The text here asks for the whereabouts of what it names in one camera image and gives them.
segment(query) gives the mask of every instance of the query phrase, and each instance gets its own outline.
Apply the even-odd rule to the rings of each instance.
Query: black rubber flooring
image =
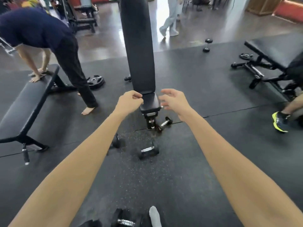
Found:
[[[303,130],[293,122],[290,133],[277,133],[271,114],[285,100],[267,84],[249,89],[252,75],[230,68],[240,61],[240,53],[249,52],[243,44],[213,44],[210,53],[202,47],[155,53],[156,91],[183,91],[200,115],[303,209]],[[29,132],[50,150],[30,152],[31,164],[25,166],[20,144],[0,145],[0,226],[10,223],[47,174],[104,121],[119,96],[132,89],[123,80],[129,74],[126,57],[82,67],[87,76],[101,75],[106,81],[94,92],[98,109],[82,116],[85,105],[75,92],[50,95]],[[28,81],[28,73],[0,73],[0,118]],[[72,227],[89,219],[109,226],[116,208],[136,214],[152,205],[160,211],[163,227],[241,226],[188,126],[166,110],[160,111],[158,121],[165,116],[175,124],[157,137],[160,154],[144,161],[135,155],[137,146],[150,146],[144,118],[136,111],[123,121],[118,130],[123,147],[109,151]]]

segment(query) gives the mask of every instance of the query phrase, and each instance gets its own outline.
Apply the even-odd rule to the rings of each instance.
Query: sneaker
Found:
[[[290,115],[287,114],[283,114],[280,111],[277,111],[275,113],[272,114],[272,118],[274,120],[274,127],[275,129],[277,129],[278,131],[281,132],[288,132],[288,118],[290,117]]]
[[[172,29],[169,31],[169,36],[174,37],[174,36],[177,36],[177,35],[179,35],[178,31],[172,30]]]
[[[166,30],[167,30],[167,29],[165,29],[163,26],[161,26],[161,27],[159,28],[160,33],[161,33],[162,36],[164,36],[164,37],[166,37]]]

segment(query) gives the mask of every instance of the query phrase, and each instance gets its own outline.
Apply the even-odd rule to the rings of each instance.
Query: flat bench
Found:
[[[28,148],[43,152],[49,147],[27,135],[49,93],[75,90],[58,76],[59,66],[50,65],[47,75],[36,83],[28,82],[0,122],[0,143],[17,141],[23,144],[25,164],[29,164]]]
[[[246,41],[244,45],[254,51],[258,57],[244,63],[234,62],[231,67],[244,67],[253,73],[254,79],[249,88],[254,89],[258,83],[267,82],[288,101],[292,101],[296,97],[295,89],[303,86],[303,35],[291,33],[258,38]],[[279,69],[282,74],[274,78],[265,78],[256,67]],[[292,82],[282,88],[278,84],[278,81],[282,80],[292,80]]]

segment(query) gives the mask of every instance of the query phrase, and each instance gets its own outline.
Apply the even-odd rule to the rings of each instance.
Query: white sock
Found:
[[[152,206],[149,209],[149,216],[151,218],[152,227],[162,227],[161,221],[160,221],[160,215],[159,215],[156,207]]]

